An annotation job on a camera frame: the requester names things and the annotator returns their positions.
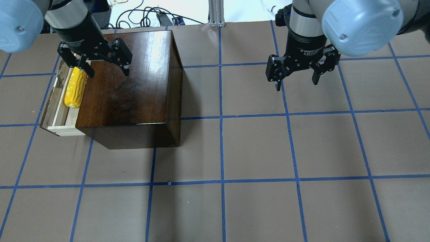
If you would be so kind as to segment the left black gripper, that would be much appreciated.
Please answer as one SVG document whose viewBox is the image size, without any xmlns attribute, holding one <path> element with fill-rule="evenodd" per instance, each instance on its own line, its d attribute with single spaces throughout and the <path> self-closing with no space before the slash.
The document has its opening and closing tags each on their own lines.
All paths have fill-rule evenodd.
<svg viewBox="0 0 430 242">
<path fill-rule="evenodd" d="M 95 71 L 87 60 L 104 60 L 120 66 L 123 74 L 126 77 L 129 76 L 129 66 L 133 57 L 130 49 L 120 37 L 114 40 L 105 39 L 92 16 L 86 16 L 75 27 L 69 29 L 54 28 L 54 30 L 62 39 L 58 53 L 69 67 L 78 67 L 89 78 L 94 78 Z M 84 59 L 78 60 L 75 54 Z"/>
</svg>

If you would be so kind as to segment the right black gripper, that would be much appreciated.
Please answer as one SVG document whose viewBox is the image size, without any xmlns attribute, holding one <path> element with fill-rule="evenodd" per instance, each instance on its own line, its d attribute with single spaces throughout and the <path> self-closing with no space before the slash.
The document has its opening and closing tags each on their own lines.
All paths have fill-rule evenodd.
<svg viewBox="0 0 430 242">
<path fill-rule="evenodd" d="M 280 91 L 284 78 L 293 72 L 313 69 L 312 82 L 317 85 L 321 75 L 333 71 L 341 57 L 333 44 L 325 45 L 326 41 L 325 35 L 302 37 L 289 32 L 284 55 L 268 57 L 267 81 L 275 82 L 276 91 Z"/>
</svg>

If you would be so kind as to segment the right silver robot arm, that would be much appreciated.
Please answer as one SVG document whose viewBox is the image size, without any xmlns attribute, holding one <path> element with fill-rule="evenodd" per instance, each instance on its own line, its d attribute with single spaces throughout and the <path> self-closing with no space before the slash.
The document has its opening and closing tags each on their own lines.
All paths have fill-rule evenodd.
<svg viewBox="0 0 430 242">
<path fill-rule="evenodd" d="M 275 14 L 288 34 L 284 55 L 268 57 L 267 80 L 280 91 L 284 78 L 312 69 L 317 85 L 343 54 L 364 56 L 416 30 L 429 41 L 429 11 L 428 0 L 294 0 Z"/>
</svg>

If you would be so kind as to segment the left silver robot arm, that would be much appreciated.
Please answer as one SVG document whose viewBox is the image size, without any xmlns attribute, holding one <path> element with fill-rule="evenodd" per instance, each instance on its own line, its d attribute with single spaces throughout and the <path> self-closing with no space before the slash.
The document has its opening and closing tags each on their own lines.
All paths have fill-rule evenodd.
<svg viewBox="0 0 430 242">
<path fill-rule="evenodd" d="M 70 68 L 89 77 L 95 71 L 89 61 L 106 61 L 130 73 L 132 53 L 120 38 L 107 41 L 83 0 L 2 0 L 0 2 L 0 48 L 7 53 L 29 49 L 44 22 L 60 36 L 58 54 Z"/>
</svg>

